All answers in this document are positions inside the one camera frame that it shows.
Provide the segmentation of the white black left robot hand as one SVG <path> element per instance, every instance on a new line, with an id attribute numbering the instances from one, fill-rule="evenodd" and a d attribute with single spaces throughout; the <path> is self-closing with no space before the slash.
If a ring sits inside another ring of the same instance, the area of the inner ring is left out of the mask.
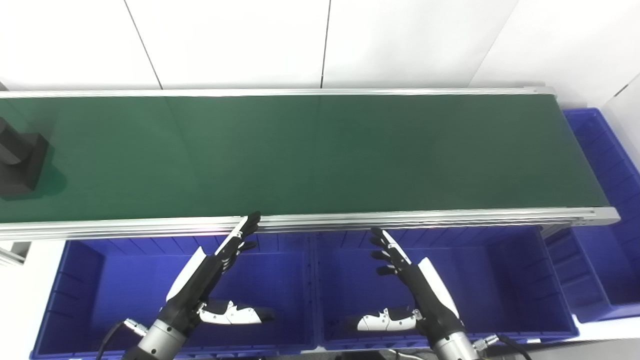
<path id="1" fill-rule="evenodd" d="M 206 255 L 199 247 L 174 280 L 153 325 L 189 337 L 202 322 L 229 326 L 274 321 L 275 312 L 270 308 L 210 299 L 215 285 L 240 253 L 257 246 L 247 237 L 258 230 L 260 220 L 258 210 L 242 217 L 213 254 Z"/>

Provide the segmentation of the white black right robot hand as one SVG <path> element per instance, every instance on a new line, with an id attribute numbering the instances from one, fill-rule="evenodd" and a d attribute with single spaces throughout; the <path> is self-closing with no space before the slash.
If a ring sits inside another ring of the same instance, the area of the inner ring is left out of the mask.
<path id="1" fill-rule="evenodd" d="M 443 295 L 446 301 L 451 300 L 430 260 L 425 257 L 421 262 L 413 263 L 389 232 L 380 227 L 372 227 L 370 230 L 370 243 L 378 247 L 371 252 L 371 258 L 386 262 L 386 265 L 377 267 L 375 272 L 378 276 L 398 277 L 410 291 L 414 308 L 386 307 L 377 313 L 364 314 L 350 320 L 352 328 L 364 332 L 417 330 L 427 338 L 430 346 L 464 334 L 466 328 L 454 303 L 446 305 L 439 298 L 439 295 Z M 434 275 L 438 280 L 432 284 L 428 275 Z"/>

